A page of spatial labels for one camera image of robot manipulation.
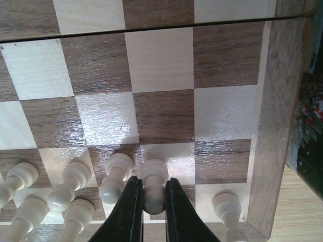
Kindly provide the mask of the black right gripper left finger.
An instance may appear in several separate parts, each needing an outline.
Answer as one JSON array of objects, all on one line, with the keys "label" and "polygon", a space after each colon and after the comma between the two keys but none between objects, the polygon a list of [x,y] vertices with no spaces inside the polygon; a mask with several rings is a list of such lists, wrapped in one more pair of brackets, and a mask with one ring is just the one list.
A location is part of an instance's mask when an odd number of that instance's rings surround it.
[{"label": "black right gripper left finger", "polygon": [[111,214],[90,241],[143,241],[142,179],[129,178]]}]

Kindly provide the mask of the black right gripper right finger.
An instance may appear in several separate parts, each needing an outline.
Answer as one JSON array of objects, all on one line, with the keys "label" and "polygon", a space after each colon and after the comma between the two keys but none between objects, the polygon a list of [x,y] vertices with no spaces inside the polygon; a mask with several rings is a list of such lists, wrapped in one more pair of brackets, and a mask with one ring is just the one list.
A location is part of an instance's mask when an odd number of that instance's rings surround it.
[{"label": "black right gripper right finger", "polygon": [[167,241],[219,241],[197,215],[176,178],[166,183],[166,238]]}]

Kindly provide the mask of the white chess piece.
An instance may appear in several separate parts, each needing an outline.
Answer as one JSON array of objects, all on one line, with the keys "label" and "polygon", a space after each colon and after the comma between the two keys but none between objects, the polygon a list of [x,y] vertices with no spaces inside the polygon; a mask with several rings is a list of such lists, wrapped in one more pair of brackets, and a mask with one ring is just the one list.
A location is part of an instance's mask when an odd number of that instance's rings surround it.
[{"label": "white chess piece", "polygon": [[11,241],[20,241],[35,229],[49,212],[47,203],[36,197],[27,198],[18,208],[10,228]]},{"label": "white chess piece", "polygon": [[90,224],[95,213],[94,205],[84,199],[71,202],[65,211],[64,229],[60,241],[74,241],[76,236]]}]

